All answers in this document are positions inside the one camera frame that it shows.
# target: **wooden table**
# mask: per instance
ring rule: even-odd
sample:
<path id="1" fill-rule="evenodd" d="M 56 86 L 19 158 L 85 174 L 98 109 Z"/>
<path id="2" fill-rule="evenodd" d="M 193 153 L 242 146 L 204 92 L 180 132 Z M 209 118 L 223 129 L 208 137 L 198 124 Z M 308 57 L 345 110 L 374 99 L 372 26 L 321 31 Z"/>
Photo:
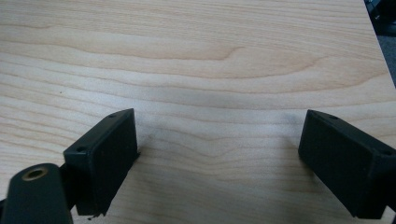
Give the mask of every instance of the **wooden table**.
<path id="1" fill-rule="evenodd" d="M 362 0 L 2 1 L 0 192 L 107 114 L 142 155 L 75 223 L 390 223 L 350 216 L 299 160 L 308 108 L 396 147 L 396 94 Z"/>

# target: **black bracket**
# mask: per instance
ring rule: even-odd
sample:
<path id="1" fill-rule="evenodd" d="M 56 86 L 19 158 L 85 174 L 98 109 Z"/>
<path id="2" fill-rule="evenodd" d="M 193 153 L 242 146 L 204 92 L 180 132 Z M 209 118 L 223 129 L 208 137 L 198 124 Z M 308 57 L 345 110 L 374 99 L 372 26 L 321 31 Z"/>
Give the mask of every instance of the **black bracket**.
<path id="1" fill-rule="evenodd" d="M 308 110 L 300 158 L 353 217 L 396 211 L 396 150 L 347 122 Z"/>
<path id="2" fill-rule="evenodd" d="M 14 175 L 1 223 L 72 223 L 74 205 L 79 215 L 105 215 L 138 156 L 134 110 L 111 114 L 64 151 L 60 168 L 43 163 Z"/>

